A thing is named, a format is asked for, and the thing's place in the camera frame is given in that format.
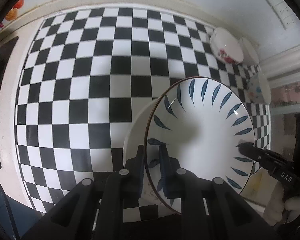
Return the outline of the white gloved right hand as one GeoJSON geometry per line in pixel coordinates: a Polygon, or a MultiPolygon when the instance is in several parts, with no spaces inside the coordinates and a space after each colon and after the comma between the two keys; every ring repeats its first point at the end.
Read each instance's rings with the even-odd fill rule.
{"type": "Polygon", "coordinates": [[[294,221],[300,215],[300,197],[283,200],[284,192],[283,185],[277,182],[263,213],[263,219],[270,226],[275,226],[281,222],[284,211],[288,212],[287,223],[294,221]]]}

